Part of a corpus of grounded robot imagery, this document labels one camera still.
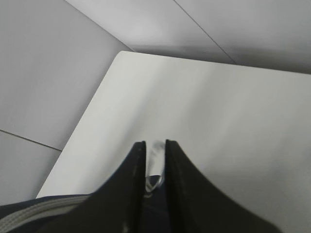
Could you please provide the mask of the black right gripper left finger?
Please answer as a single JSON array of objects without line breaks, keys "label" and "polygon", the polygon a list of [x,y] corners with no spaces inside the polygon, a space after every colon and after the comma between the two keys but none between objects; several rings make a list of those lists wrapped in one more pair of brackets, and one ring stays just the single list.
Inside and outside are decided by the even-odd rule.
[{"label": "black right gripper left finger", "polygon": [[145,189],[146,143],[133,145],[115,173],[87,200],[46,225],[48,233],[137,233]]}]

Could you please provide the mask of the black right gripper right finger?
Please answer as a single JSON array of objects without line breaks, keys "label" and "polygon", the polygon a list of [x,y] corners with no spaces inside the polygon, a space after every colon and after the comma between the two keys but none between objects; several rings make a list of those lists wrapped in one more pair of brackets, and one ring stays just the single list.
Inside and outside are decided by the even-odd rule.
[{"label": "black right gripper right finger", "polygon": [[165,189],[173,233],[279,233],[214,186],[176,141],[165,142]]}]

